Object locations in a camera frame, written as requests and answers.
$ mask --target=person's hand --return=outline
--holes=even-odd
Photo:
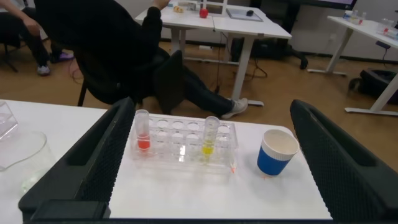
[[[31,18],[25,18],[24,20],[24,24],[27,28],[27,30],[33,35],[33,36],[39,36],[40,35],[40,26],[39,24],[34,21]]]
[[[154,0],[152,6],[162,10],[169,4],[169,2],[170,0]]]

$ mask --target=yellow liquid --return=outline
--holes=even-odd
[[[204,153],[204,155],[212,155],[214,147],[203,146],[201,151]]]

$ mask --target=person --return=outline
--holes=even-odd
[[[37,73],[40,76],[50,75],[47,61],[52,63],[71,60],[73,54],[62,52],[62,49],[51,44],[49,55],[40,38],[40,26],[36,22],[36,10],[24,7],[17,0],[0,0],[0,36],[13,37],[19,45],[19,36],[26,42],[37,62]]]
[[[151,88],[150,77],[140,77],[134,68],[148,64],[161,55],[169,55],[159,47],[162,32],[161,10],[170,0],[154,0],[140,26],[114,0],[35,0],[40,24],[50,30],[54,39],[77,45],[103,65],[109,65],[123,83],[132,89]],[[203,110],[223,119],[244,112],[248,100],[228,100],[207,89],[200,78],[187,67],[183,69],[185,98]]]

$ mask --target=desk leg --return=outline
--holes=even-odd
[[[398,116],[398,112],[395,111],[382,111],[383,107],[391,99],[394,93],[398,90],[398,75],[390,82],[384,92],[376,100],[370,110],[359,109],[359,108],[346,108],[346,112],[349,113],[368,113],[368,114],[381,114],[389,116]]]
[[[180,30],[177,28],[171,28],[171,30],[172,30],[172,52],[170,55],[180,50]]]
[[[347,74],[343,72],[334,72],[334,69],[336,67],[336,64],[341,56],[341,54],[344,51],[344,48],[347,46],[347,43],[349,41],[349,38],[353,35],[354,30],[347,28],[346,32],[343,37],[343,41],[341,41],[340,46],[337,48],[335,54],[330,60],[329,66],[326,70],[316,70],[316,69],[308,69],[308,72],[315,72],[315,73],[329,73],[329,74],[335,74],[335,75],[342,75],[342,76],[347,76]]]
[[[231,56],[231,47],[232,47],[232,35],[228,34],[228,39],[226,40],[225,43],[225,50],[224,50],[224,63],[229,62],[229,56]]]
[[[241,59],[239,61],[238,73],[236,74],[234,90],[232,92],[232,100],[238,100],[241,96],[242,86],[244,77],[246,75],[246,70],[248,69],[249,59],[251,49],[253,47],[254,37],[245,37],[243,43],[243,49],[241,54]],[[261,101],[249,101],[250,105],[264,106],[264,103]]]
[[[180,50],[182,52],[182,58],[185,57],[185,40],[187,38],[187,31],[185,29],[181,30],[180,36]]]

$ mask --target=red object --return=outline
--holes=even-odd
[[[146,151],[150,148],[150,137],[149,135],[139,136],[138,147],[140,150]]]
[[[207,9],[200,9],[199,15],[201,18],[206,19],[207,16],[209,15],[209,10]]]

